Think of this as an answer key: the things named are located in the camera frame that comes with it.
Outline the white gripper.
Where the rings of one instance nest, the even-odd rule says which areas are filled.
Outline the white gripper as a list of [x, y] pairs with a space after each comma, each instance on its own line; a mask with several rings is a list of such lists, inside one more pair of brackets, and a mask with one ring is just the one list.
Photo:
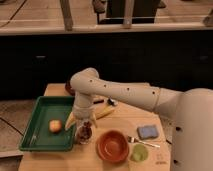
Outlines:
[[[81, 127], [82, 127], [82, 123], [80, 120], [89, 119], [92, 114], [92, 108], [91, 107], [82, 108], [82, 107], [78, 107], [74, 105], [72, 109], [72, 113], [77, 119], [79, 119], [76, 121], [75, 142], [76, 144], [80, 144], [80, 141], [81, 141], [80, 133], [81, 133]], [[91, 140], [91, 137], [93, 134], [92, 125], [93, 125], [92, 121], [89, 120], [87, 124], [88, 142]]]

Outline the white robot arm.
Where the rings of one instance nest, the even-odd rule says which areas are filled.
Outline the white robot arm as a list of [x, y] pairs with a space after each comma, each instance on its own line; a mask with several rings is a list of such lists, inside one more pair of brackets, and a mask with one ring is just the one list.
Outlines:
[[95, 95], [101, 95], [173, 120], [170, 171], [213, 171], [213, 90], [194, 88], [184, 92], [119, 83], [99, 78], [86, 68], [70, 79], [75, 91], [72, 112], [86, 120], [92, 114]]

